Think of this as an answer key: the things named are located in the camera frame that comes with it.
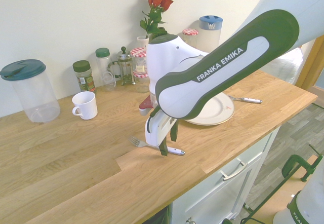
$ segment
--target wooden worktop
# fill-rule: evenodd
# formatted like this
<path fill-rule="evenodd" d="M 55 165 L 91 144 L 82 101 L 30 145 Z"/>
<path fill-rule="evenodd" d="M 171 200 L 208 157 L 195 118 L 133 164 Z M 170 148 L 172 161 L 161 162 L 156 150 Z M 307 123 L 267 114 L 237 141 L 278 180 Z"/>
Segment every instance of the wooden worktop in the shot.
<path fill-rule="evenodd" d="M 180 121 L 174 146 L 186 155 L 161 156 L 132 146 L 145 140 L 134 86 L 98 88 L 98 115 L 72 114 L 72 96 L 59 100 L 49 123 L 24 112 L 0 118 L 0 223 L 141 223 L 282 125 L 316 96 L 257 71 L 227 89 L 234 116 L 217 126 Z"/>

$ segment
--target ceramic plate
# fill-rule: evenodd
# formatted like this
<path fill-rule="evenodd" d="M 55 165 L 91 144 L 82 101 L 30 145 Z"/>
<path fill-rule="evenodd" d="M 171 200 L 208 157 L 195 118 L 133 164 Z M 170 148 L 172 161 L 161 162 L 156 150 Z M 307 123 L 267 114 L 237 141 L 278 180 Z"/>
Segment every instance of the ceramic plate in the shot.
<path fill-rule="evenodd" d="M 198 125 L 217 125 L 229 120 L 233 114 L 232 99 L 221 92 L 205 104 L 196 118 L 186 121 Z"/>

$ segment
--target cabinet knob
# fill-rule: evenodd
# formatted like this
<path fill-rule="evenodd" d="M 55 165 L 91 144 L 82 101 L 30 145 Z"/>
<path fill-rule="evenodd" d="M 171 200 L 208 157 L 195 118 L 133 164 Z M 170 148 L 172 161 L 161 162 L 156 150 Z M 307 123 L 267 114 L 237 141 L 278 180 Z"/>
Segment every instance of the cabinet knob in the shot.
<path fill-rule="evenodd" d="M 188 222 L 189 224 L 196 224 L 194 221 L 191 220 L 191 217 L 188 220 L 186 220 L 186 222 Z"/>

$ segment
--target red roses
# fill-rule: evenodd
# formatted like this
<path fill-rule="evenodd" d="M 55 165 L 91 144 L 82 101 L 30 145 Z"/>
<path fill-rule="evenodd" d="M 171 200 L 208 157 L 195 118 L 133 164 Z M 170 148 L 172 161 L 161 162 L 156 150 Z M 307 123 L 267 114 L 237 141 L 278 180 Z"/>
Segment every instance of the red roses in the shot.
<path fill-rule="evenodd" d="M 168 10 L 172 3 L 172 0 L 148 0 L 148 4 L 150 6 L 154 6 L 154 8 L 160 5 L 163 8 L 163 12 Z"/>
<path fill-rule="evenodd" d="M 148 38 L 149 34 L 152 34 L 151 37 L 167 34 L 167 31 L 163 27 L 158 27 L 157 25 L 165 23 L 161 21 L 161 14 L 168 10 L 172 3 L 172 0 L 148 0 L 148 4 L 150 5 L 150 13 L 145 14 L 143 12 L 148 19 L 144 17 L 145 20 L 140 21 L 140 26 L 146 30 L 146 38 Z"/>

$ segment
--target green leaves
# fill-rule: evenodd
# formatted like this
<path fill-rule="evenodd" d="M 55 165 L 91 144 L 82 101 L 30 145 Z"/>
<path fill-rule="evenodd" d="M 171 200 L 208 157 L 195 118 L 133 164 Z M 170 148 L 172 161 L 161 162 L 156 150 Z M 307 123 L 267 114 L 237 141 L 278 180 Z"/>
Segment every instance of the green leaves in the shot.
<path fill-rule="evenodd" d="M 161 21 L 162 20 L 162 8 L 154 8 L 153 6 L 151 7 L 150 13 L 145 14 L 143 11 L 142 13 L 148 17 L 144 17 L 145 20 L 140 21 L 140 27 L 142 27 L 144 30 L 146 30 L 147 34 L 166 34 L 166 30 L 162 27 L 158 27 L 158 24 L 164 24 L 165 22 Z"/>
<path fill-rule="evenodd" d="M 147 25 L 146 25 L 146 22 L 144 20 L 140 21 L 140 27 L 142 27 L 144 30 L 146 30 Z"/>

